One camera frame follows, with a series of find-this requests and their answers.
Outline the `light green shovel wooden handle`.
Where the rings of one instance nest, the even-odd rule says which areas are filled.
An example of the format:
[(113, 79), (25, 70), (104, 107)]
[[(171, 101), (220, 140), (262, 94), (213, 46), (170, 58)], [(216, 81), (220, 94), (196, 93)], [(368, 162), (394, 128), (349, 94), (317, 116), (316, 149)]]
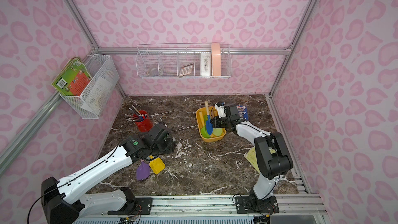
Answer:
[(213, 136), (222, 136), (223, 128), (213, 128), (212, 135)]

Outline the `blue shovel wooden handle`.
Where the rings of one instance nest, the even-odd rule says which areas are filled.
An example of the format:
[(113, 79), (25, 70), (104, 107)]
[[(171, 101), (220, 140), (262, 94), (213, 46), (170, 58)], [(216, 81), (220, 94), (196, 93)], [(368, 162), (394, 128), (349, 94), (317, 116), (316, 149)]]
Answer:
[(208, 135), (212, 135), (213, 132), (213, 126), (210, 122), (211, 117), (210, 117), (210, 109), (209, 109), (209, 103), (208, 101), (205, 101), (205, 108), (206, 108), (206, 114), (207, 114), (207, 120), (206, 120), (206, 131)]

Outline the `yellow plastic scoop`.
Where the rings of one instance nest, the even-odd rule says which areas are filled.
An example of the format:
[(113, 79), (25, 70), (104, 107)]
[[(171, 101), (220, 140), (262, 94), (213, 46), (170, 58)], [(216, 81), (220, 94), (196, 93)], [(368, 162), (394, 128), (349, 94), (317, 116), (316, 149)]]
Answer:
[(154, 174), (159, 174), (165, 169), (165, 164), (159, 157), (149, 156), (149, 165)]

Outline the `purple plastic shovel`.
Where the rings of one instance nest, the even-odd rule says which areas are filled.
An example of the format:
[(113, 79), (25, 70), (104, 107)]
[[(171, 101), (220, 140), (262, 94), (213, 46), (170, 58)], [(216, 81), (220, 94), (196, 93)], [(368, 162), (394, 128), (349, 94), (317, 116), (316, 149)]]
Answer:
[(141, 163), (136, 170), (136, 179), (138, 181), (145, 180), (150, 176), (150, 172), (150, 165), (147, 164), (144, 160), (141, 160)]

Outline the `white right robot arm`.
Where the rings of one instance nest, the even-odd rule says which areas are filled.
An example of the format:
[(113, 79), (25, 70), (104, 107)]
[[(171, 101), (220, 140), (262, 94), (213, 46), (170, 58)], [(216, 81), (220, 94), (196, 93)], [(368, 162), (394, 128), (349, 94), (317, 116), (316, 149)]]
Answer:
[(283, 135), (254, 126), (239, 114), (237, 105), (218, 102), (215, 109), (218, 115), (210, 121), (214, 128), (224, 128), (254, 145), (260, 175), (251, 194), (259, 201), (269, 199), (282, 176), (293, 168)]

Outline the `yellow plastic storage box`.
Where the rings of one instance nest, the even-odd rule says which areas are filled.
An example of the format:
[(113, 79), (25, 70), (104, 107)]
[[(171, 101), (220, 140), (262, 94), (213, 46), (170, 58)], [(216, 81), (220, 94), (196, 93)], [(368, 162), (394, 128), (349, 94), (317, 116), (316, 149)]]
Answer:
[(207, 110), (205, 107), (199, 108), (196, 113), (196, 119), (198, 124), (199, 134), (204, 142), (216, 142), (222, 140), (226, 135), (226, 130), (224, 128), (214, 128), (212, 134), (207, 132)]

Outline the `white box in shelf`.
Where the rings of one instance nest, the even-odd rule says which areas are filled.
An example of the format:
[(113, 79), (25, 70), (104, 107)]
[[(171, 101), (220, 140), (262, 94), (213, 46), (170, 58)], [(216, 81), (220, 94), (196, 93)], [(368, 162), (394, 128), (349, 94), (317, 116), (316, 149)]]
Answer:
[(200, 54), (200, 75), (211, 76), (211, 54), (201, 53)]

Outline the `red pen cup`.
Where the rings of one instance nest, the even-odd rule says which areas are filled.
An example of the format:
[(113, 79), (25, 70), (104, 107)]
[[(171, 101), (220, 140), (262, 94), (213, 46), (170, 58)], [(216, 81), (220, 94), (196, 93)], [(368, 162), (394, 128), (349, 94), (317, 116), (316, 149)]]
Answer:
[(140, 110), (138, 121), (135, 123), (140, 132), (149, 132), (153, 128), (153, 122), (146, 111)]

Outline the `yellow green booklet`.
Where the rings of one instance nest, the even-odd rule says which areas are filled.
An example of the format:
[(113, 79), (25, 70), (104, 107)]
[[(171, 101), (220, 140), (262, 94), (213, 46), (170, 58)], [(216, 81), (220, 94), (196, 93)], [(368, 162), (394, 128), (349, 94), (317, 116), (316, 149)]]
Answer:
[(251, 166), (260, 174), (260, 170), (257, 164), (256, 150), (255, 147), (249, 149), (248, 152), (244, 154), (246, 160), (251, 164)]

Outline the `small brown palette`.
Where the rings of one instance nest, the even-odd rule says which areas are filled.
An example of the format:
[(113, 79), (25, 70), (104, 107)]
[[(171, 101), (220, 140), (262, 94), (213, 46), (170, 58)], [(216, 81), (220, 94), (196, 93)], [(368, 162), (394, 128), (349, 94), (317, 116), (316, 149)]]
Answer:
[(187, 76), (187, 75), (190, 75), (193, 71), (194, 71), (194, 64), (191, 63), (191, 64), (188, 64), (188, 65), (183, 66), (183, 67), (179, 70), (178, 76), (179, 76), (179, 77)]

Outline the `round glass jar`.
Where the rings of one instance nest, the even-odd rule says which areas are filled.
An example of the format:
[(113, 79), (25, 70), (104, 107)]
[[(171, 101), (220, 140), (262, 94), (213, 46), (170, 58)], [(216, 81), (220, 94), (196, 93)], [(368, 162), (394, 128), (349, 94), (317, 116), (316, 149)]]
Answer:
[(158, 65), (153, 65), (148, 70), (148, 76), (159, 76), (159, 68)]

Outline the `pink case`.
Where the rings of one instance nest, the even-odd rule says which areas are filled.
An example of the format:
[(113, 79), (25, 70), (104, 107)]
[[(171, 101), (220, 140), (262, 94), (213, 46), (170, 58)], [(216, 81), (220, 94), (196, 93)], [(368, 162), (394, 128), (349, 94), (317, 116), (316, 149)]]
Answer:
[(211, 44), (211, 61), (212, 75), (214, 77), (221, 76), (221, 48), (219, 43)]

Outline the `green red book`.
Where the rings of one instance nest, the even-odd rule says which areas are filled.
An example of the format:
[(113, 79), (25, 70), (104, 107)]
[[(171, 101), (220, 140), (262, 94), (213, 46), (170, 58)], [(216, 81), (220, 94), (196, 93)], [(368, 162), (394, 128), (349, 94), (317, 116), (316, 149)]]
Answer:
[(54, 79), (52, 86), (66, 96), (80, 96), (92, 77), (80, 57), (68, 61), (61, 73)]

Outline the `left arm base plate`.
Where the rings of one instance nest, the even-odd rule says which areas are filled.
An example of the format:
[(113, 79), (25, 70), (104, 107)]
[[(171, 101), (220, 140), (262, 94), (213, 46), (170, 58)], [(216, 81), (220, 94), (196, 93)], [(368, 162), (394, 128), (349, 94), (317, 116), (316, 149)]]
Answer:
[(124, 194), (126, 202), (116, 211), (108, 211), (108, 215), (149, 215), (152, 208), (153, 198), (137, 198), (128, 187), (119, 189)]

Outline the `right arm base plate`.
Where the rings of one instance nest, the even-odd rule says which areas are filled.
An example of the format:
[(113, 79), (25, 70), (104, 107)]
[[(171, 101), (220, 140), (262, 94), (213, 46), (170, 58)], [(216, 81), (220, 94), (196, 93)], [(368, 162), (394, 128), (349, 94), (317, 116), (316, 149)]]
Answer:
[(257, 213), (270, 216), (280, 212), (275, 196), (271, 196), (265, 200), (259, 200), (255, 194), (250, 194), (249, 196), (236, 194), (233, 196), (232, 201), (236, 206), (238, 214)]

